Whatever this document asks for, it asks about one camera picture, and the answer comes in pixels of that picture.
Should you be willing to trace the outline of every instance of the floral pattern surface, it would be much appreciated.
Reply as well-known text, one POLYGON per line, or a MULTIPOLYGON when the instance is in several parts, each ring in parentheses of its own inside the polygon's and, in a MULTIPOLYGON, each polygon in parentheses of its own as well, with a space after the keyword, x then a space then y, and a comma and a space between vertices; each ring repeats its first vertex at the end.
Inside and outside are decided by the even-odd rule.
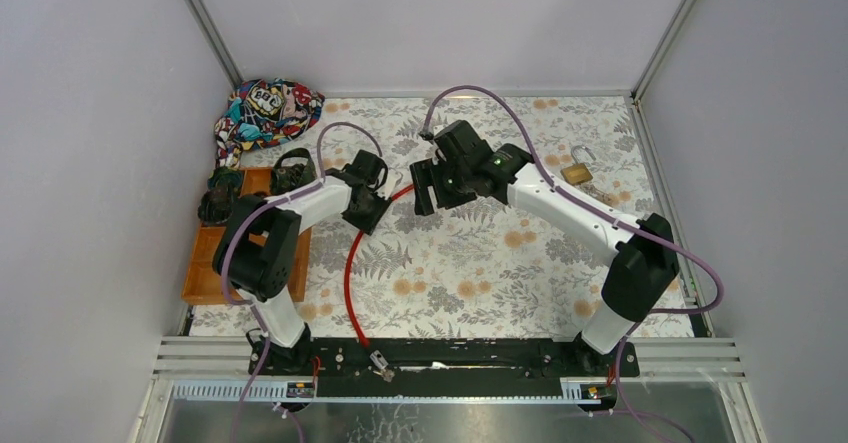
MULTIPOLYGON (((623 211, 643 216, 654 198, 625 100, 611 98, 507 98, 522 118, 545 165, 555 174, 575 162, 572 146, 586 145, 595 160, 596 194, 623 211)), ((349 121, 380 142, 386 163, 404 174, 432 156, 417 137, 430 101, 420 98, 328 99, 318 126, 349 121)), ((440 102, 434 129, 468 120, 493 148, 524 147, 518 128, 488 98, 440 102)), ((272 166, 296 146, 314 148, 319 131, 286 145, 245 153, 243 167, 272 166)), ((348 128, 323 142, 325 167, 339 168, 373 144, 348 128)), ((340 217, 312 233, 306 299, 296 304, 315 336, 352 336, 342 272, 356 229, 340 217)), ((606 267, 577 241, 549 223, 487 198, 428 217, 413 213, 413 196, 387 212, 354 261, 353 304, 364 331, 375 337, 571 337, 600 303, 606 267)), ((683 306, 674 282, 658 306, 683 306)), ((191 334, 241 335, 256 326, 243 307, 199 306, 191 334)), ((692 336, 685 316, 652 315, 639 336, 692 336)))

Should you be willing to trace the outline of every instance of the wooden tray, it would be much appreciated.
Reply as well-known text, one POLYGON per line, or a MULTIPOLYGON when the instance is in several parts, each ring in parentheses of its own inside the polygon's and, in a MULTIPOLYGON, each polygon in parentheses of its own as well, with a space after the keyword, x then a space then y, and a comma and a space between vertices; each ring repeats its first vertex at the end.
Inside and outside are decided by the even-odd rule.
MULTIPOLYGON (((244 170, 244 183, 241 195, 264 191, 270 193, 271 169, 270 168, 246 168, 244 170)), ((188 266, 185 283, 183 284, 182 298, 190 305, 223 305, 227 303, 221 292, 221 277, 212 269, 212 258, 215 249, 224 235, 223 226, 202 226, 197 230, 194 239, 194 251, 188 266)), ((265 237, 250 235, 250 240, 265 244, 265 237)), ((293 301, 303 301, 306 295, 306 272, 309 268, 309 245, 312 240, 312 229, 301 233, 297 240, 297 250, 294 257, 294 271, 286 287, 293 301)), ((230 290, 230 295, 235 300, 241 298, 230 290)))

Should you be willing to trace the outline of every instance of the colorful bag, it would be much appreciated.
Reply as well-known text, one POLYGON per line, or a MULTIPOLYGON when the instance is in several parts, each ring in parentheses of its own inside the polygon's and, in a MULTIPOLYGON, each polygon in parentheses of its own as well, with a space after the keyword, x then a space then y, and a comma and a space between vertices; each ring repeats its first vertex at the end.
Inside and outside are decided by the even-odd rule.
POLYGON ((324 95, 280 78, 251 80, 229 98, 227 113, 215 123, 216 168, 237 168, 243 151, 293 140, 321 118, 324 95))

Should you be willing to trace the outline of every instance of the brass padlock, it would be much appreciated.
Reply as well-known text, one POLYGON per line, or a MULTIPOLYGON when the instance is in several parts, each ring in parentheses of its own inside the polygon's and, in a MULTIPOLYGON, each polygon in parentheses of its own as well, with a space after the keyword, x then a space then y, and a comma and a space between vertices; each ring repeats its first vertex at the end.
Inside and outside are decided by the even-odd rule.
POLYGON ((583 183, 592 181, 592 172, 589 171, 585 163, 580 163, 575 150, 585 151, 592 158, 592 161, 595 161, 595 154, 586 145, 571 147, 571 158, 574 159, 574 164, 560 171, 563 179, 571 186, 582 185, 583 183))

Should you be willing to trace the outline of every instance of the white backdrop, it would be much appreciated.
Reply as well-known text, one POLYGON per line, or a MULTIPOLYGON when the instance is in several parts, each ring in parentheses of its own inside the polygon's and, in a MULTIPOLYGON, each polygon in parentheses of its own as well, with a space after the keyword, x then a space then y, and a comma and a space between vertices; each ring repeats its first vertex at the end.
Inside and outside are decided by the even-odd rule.
POLYGON ((203 0, 245 78, 326 93, 621 90, 681 0, 203 0))

